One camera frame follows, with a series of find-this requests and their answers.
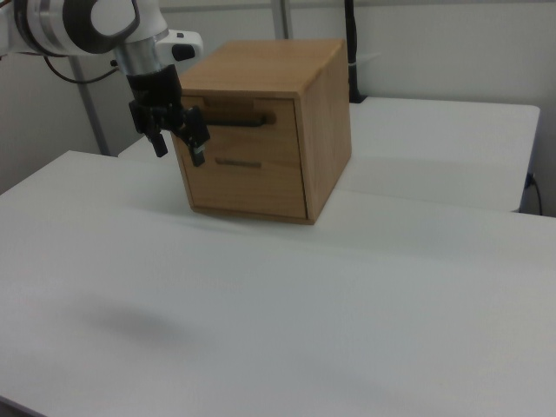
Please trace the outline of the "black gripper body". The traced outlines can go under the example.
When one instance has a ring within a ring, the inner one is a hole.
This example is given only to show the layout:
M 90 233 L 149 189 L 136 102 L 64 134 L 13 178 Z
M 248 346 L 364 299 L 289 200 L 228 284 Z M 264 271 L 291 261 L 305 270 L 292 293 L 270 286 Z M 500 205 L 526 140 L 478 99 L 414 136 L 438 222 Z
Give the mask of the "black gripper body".
M 182 105 L 182 86 L 175 65 L 126 78 L 133 95 L 129 110 L 138 133 L 156 136 L 167 130 L 179 136 L 201 123 L 198 107 Z

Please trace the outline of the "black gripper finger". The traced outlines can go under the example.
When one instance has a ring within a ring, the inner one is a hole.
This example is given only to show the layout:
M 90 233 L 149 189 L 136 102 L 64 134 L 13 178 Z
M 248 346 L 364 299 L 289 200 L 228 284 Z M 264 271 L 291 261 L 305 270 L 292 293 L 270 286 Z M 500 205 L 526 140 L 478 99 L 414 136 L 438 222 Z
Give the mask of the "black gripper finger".
M 180 137 L 188 148 L 193 165 L 200 167 L 205 163 L 204 145 L 210 139 L 207 124 L 199 108 L 184 110 L 182 116 Z
M 158 158 L 162 158 L 168 154 L 168 147 L 161 131 L 149 133 L 149 141 Z

